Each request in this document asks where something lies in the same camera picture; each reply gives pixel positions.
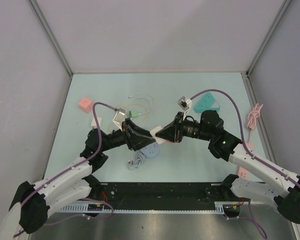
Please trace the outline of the white square adapter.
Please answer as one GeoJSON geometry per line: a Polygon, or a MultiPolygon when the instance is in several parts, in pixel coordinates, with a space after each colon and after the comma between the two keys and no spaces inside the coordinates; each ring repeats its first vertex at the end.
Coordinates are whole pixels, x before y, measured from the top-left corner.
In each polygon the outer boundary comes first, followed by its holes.
{"type": "Polygon", "coordinates": [[[156,136],[156,134],[157,134],[159,131],[161,131],[162,129],[163,129],[162,126],[156,126],[156,127],[153,128],[152,130],[150,130],[151,136],[156,140],[156,142],[157,142],[158,145],[161,145],[161,144],[163,144],[163,143],[166,142],[165,139],[156,136]]]}

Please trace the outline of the blue round power strip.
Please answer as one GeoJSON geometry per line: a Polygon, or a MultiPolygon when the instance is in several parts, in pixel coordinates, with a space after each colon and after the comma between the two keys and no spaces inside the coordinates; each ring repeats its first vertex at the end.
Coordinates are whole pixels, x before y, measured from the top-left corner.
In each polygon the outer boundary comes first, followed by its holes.
{"type": "Polygon", "coordinates": [[[158,143],[152,143],[136,151],[127,161],[129,170],[140,168],[147,160],[156,158],[161,151],[161,146],[158,143]]]}

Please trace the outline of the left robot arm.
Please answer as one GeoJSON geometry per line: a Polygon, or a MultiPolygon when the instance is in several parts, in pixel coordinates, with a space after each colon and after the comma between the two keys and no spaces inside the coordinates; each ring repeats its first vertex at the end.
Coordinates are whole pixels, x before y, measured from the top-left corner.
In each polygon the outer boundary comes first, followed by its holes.
{"type": "Polygon", "coordinates": [[[93,173],[107,161],[105,151],[122,145],[137,151],[157,141],[155,130],[145,130],[129,118],[118,130],[106,134],[98,128],[92,129],[79,157],[54,176],[35,183],[21,183],[11,205],[21,204],[18,224],[22,231],[32,234],[39,230],[60,208],[77,200],[95,200],[100,196],[99,181],[93,173]]]}

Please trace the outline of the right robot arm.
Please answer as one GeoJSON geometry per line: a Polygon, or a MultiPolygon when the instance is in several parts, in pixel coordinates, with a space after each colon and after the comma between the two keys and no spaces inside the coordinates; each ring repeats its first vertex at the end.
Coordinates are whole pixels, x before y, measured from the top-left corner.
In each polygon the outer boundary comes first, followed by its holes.
{"type": "Polygon", "coordinates": [[[154,136],[171,143],[179,143],[183,137],[208,141],[208,149],[215,158],[242,167],[261,180],[261,183],[248,183],[235,177],[232,183],[220,188],[225,200],[232,201],[237,196],[254,199],[300,224],[300,175],[260,157],[243,140],[224,130],[224,121],[215,110],[204,111],[200,121],[178,112],[173,122],[154,136]]]}

